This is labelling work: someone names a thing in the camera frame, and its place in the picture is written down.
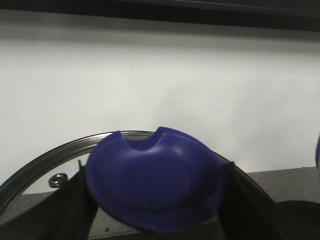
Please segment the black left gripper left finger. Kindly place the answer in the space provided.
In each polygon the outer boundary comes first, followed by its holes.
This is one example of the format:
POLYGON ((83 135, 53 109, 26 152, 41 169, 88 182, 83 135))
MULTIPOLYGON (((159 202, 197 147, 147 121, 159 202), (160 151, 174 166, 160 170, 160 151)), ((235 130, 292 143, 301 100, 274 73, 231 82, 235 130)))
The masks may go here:
POLYGON ((39 204, 0 226, 2 240, 87 240, 98 205, 88 191, 85 167, 39 204))

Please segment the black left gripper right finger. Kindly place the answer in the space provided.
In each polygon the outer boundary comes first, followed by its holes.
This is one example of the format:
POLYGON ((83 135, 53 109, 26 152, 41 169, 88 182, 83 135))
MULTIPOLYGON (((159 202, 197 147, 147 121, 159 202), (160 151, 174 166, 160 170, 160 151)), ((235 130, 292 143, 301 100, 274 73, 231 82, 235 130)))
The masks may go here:
POLYGON ((318 240, 320 205, 274 201, 234 162, 224 164, 226 189, 218 217, 227 240, 318 240))

